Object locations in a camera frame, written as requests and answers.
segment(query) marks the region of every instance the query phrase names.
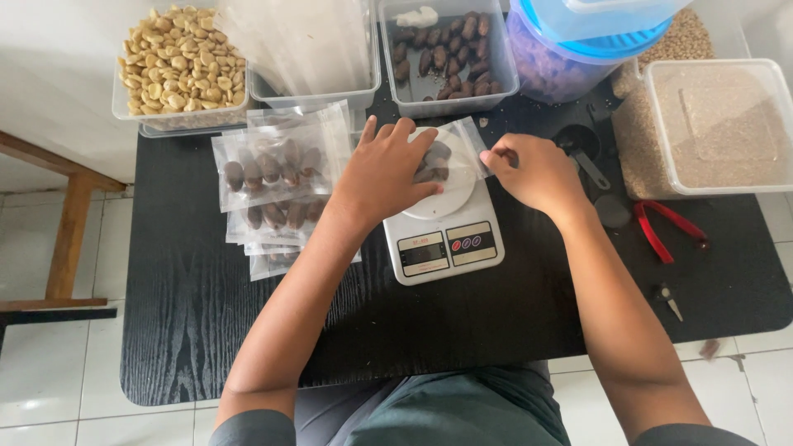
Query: gray pants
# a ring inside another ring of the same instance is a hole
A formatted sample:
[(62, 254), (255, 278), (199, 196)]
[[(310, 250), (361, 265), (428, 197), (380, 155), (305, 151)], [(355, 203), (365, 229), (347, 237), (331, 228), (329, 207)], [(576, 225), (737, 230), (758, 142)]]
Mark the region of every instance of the gray pants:
[[(521, 366), (543, 377), (553, 395), (548, 361)], [(347, 437), (399, 386), (410, 378), (312, 387), (297, 391), (295, 430), (297, 446), (343, 446)]]

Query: right hand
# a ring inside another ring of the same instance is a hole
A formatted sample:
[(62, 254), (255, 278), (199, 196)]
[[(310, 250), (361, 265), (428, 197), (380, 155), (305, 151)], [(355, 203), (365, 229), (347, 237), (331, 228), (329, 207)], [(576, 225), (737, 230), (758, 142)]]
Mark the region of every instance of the right hand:
[[(515, 157), (516, 169), (510, 166)], [(507, 133), (480, 158), (507, 192), (557, 225), (590, 206), (573, 163), (551, 140)]]

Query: left hand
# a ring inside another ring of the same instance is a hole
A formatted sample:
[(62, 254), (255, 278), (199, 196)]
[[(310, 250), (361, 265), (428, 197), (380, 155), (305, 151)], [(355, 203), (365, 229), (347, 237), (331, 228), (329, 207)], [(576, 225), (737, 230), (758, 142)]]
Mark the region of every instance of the left hand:
[(377, 137), (376, 126), (377, 118), (370, 116), (327, 209), (353, 217), (367, 232), (417, 202), (443, 193), (440, 183), (413, 184), (413, 175), (438, 130), (425, 130), (408, 143), (408, 135), (416, 131), (413, 120), (403, 117), (396, 125), (383, 125)]

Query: wooden furniture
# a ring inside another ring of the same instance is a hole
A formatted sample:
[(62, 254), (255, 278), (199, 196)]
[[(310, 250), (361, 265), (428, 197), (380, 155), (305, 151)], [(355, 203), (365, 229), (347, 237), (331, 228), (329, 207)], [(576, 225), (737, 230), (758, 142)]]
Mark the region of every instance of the wooden furniture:
[(4, 132), (0, 132), (0, 153), (69, 177), (44, 300), (0, 302), (0, 311), (107, 305), (105, 298), (73, 299), (71, 292), (75, 286), (91, 192), (94, 189), (121, 192), (126, 185)]
[[(388, 85), (368, 111), (396, 122)], [(516, 95), (473, 120), (491, 147), (505, 132), (546, 138), (571, 124), (600, 139), (594, 162), (611, 181), (595, 201), (627, 200), (610, 115), (619, 104), (608, 82), (579, 103), (547, 106)], [(442, 125), (459, 117), (425, 119)], [(282, 276), (251, 282), (243, 247), (225, 243), (212, 135), (138, 139), (129, 251), (121, 386), (142, 406), (218, 398), (243, 338)], [(565, 247), (554, 223), (487, 180), (506, 257), (497, 267), (417, 286), (394, 278), (380, 226), (347, 270), (301, 385), (522, 363), (585, 353)], [(608, 230), (618, 253), (672, 341), (781, 329), (793, 295), (753, 195), (665, 202), (711, 238), (702, 251), (677, 227), (649, 218), (675, 257), (664, 265), (639, 224)], [(685, 321), (653, 288), (673, 290)]]

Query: scale weighing plate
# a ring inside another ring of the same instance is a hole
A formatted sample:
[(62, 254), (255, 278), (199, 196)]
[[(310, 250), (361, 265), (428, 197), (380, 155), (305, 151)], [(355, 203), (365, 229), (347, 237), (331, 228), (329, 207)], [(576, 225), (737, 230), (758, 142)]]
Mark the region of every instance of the scale weighing plate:
[[(408, 138), (413, 140), (421, 127)], [(463, 141), (439, 130), (435, 139), (452, 149), (450, 166), (468, 163), (459, 147)], [(469, 175), (470, 181), (459, 175)], [(504, 260), (504, 242), (484, 180), (472, 170), (450, 169), (448, 183), (466, 183), (383, 221), (396, 280), (416, 285), (494, 267)]]

